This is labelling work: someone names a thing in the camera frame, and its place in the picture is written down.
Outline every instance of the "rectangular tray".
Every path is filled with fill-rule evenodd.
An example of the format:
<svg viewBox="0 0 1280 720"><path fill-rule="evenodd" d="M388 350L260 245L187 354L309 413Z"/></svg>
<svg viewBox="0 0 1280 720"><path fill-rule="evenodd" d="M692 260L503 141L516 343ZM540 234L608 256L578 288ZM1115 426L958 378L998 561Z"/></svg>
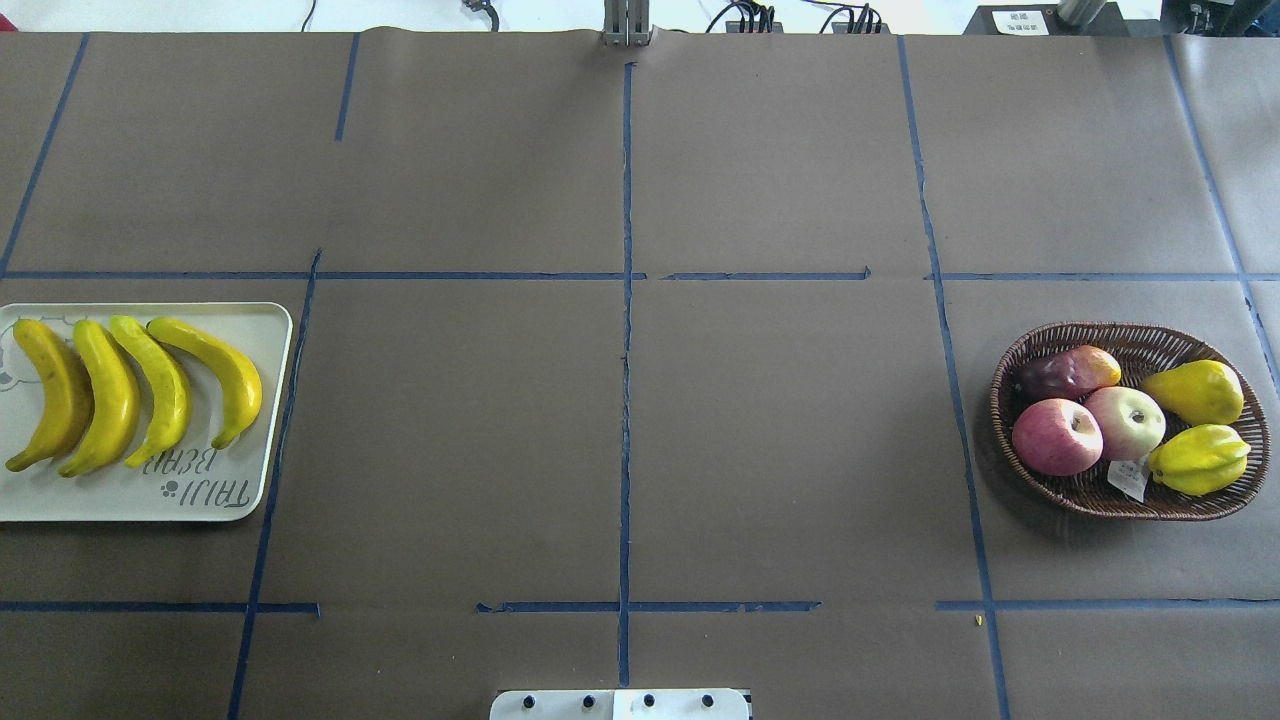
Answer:
<svg viewBox="0 0 1280 720"><path fill-rule="evenodd" d="M14 304L0 307L0 459L27 446L44 411L44 388L27 355L13 338L20 318L42 320L70 341L72 327L88 318L106 325L111 315L132 315L146 324L169 315L214 334L248 355L262 377L262 410L230 447L209 442L221 427L221 389L212 372L193 356L173 355L191 378L191 427L177 447L141 468L116 461L83 477L65 479L65 457L10 473L0 468L0 521L18 520L238 520L257 506L270 465L271 439L280 411L284 363L293 319L274 302ZM134 365L142 391L138 429L131 452L142 443L151 420L151 388Z"/></svg>

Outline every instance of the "pink apple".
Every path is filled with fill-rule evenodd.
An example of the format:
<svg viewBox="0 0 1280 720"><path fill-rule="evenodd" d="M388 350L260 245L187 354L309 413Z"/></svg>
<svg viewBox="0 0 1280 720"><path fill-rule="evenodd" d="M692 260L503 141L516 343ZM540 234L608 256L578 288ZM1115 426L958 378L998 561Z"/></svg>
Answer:
<svg viewBox="0 0 1280 720"><path fill-rule="evenodd" d="M1084 401L1102 428L1102 457L1137 460L1165 439L1165 413L1149 395L1132 387L1105 387Z"/></svg>
<svg viewBox="0 0 1280 720"><path fill-rule="evenodd" d="M1041 400L1014 423L1014 452L1046 475L1074 475L1102 457L1102 429L1079 402Z"/></svg>

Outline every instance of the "white label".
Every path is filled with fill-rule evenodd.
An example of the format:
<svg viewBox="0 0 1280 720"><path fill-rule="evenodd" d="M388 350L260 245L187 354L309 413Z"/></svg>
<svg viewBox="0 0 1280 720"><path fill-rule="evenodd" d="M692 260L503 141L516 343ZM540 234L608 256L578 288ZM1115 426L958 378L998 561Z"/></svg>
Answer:
<svg viewBox="0 0 1280 720"><path fill-rule="evenodd" d="M1138 502L1144 502L1147 496L1147 456L1139 460L1111 462L1111 466L1107 468L1107 482Z"/></svg>
<svg viewBox="0 0 1280 720"><path fill-rule="evenodd" d="M992 10L991 19L1002 35L1048 35L1044 13L1039 10Z"/></svg>

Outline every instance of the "white mounting plate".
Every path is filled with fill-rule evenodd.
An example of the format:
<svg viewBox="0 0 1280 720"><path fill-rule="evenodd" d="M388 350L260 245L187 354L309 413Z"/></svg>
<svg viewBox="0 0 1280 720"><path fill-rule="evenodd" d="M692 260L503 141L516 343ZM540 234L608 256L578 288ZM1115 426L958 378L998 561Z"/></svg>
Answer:
<svg viewBox="0 0 1280 720"><path fill-rule="evenodd" d="M584 702L590 697L590 707ZM712 703L707 705L704 697ZM653 703L648 705L646 698ZM507 691L489 720L750 720L742 691L730 688L625 691Z"/></svg>

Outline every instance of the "basket rim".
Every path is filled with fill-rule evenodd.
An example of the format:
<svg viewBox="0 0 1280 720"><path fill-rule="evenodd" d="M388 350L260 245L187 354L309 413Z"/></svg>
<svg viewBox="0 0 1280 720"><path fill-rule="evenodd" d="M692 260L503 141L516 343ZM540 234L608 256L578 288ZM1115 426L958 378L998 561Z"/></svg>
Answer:
<svg viewBox="0 0 1280 720"><path fill-rule="evenodd" d="M1052 493L1041 482L1038 482L1036 478L1033 478L1028 473L1027 468L1024 468L1021 465L1021 462L1012 462L1012 459L1016 457L1016 452L1014 451L1010 441L1007 439L1009 433L1005 432L1006 423L1005 423L1004 418L1001 416L1001 407L1000 407L1001 378L1010 369L1010 365L1011 365L1012 356L1014 356L1015 351L1025 347L1028 345L1028 342L1030 341L1032 337L1042 334L1042 333L1046 333L1046 332L1050 332L1050 331L1053 331L1053 329L1057 329L1057 328L1070 328L1070 329L1160 331L1160 332L1167 333L1167 334L1170 334L1172 337L1188 341L1192 345L1199 346L1201 348L1207 350L1219 361L1221 361L1226 366L1231 368L1231 370L1235 372L1236 377L1240 380L1240 389L1243 391L1243 395L1244 395L1245 400L1249 400L1249 398L1253 400L1253 405L1254 405L1254 407L1257 410L1258 424L1261 425L1261 429L1263 432L1263 438L1266 438L1265 445L1261 448L1262 461L1258 465L1258 478L1257 478L1257 480L1254 483L1253 495L1251 495L1248 498L1245 498L1242 502L1238 502L1238 503L1235 503L1233 506L1222 507L1222 509L1213 510L1213 511L1206 511L1206 512L1190 512L1190 511L1188 511L1185 514L1185 516L1162 515L1160 512L1160 510L1153 510L1151 512L1138 512L1138 511L1125 511L1125 510L1102 511L1102 510L1097 510L1094 507L1087 507L1084 505L1080 505L1080 503L1075 502L1071 497L1066 497L1066 496L1062 496L1062 495L1055 495L1055 493ZM1248 505L1254 497L1257 497L1257 493L1261 492L1262 484L1266 480L1266 470L1267 470L1267 466L1268 466L1268 462L1270 462L1270 456L1271 456L1270 442L1268 442L1268 439L1270 439L1270 428L1268 428L1268 425L1266 423L1266 416L1265 416L1265 414L1262 411L1262 402L1258 400L1258 397L1254 393L1252 386L1244 378L1244 374L1240 373L1240 370L1235 366L1235 364L1233 364L1226 357L1226 355L1224 355L1220 350L1217 350L1217 347L1210 345L1208 342L1204 342L1203 340L1201 340L1201 338L1198 338L1198 337L1196 337L1196 336L1193 336L1190 333L1179 331L1176 328L1170 328L1170 327L1166 327L1166 325L1158 325L1158 324L1151 324L1151 323L1097 322L1097 320L1060 320L1060 322L1055 322L1055 323L1046 323L1046 324L1034 327L1034 328L1024 332L1021 336L1018 337L1018 340L1015 340L1012 343L1010 343L1009 348L1005 350L1005 352L1000 357L1000 361L996 364L996 370L995 370L995 373L992 375L991 389L989 389L989 393L988 393L988 410L991 413L992 424L995 425L995 430L996 430L995 436L996 436L996 442L998 445L998 448L1000 448L1001 454L1005 455L1006 460L1010 461L1010 465L1012 466L1012 470L1019 475L1019 478L1027 486L1030 486L1030 488L1036 493L1038 493L1039 496L1047 498L1053 505L1057 505L1059 507L1064 507L1064 509L1071 510L1074 512L1079 512L1082 515L1089 515L1089 516L1094 516L1094 518L1132 519L1132 520L1184 520L1184 521L1216 520L1219 518L1225 518L1228 515L1238 512L1245 505Z"/></svg>

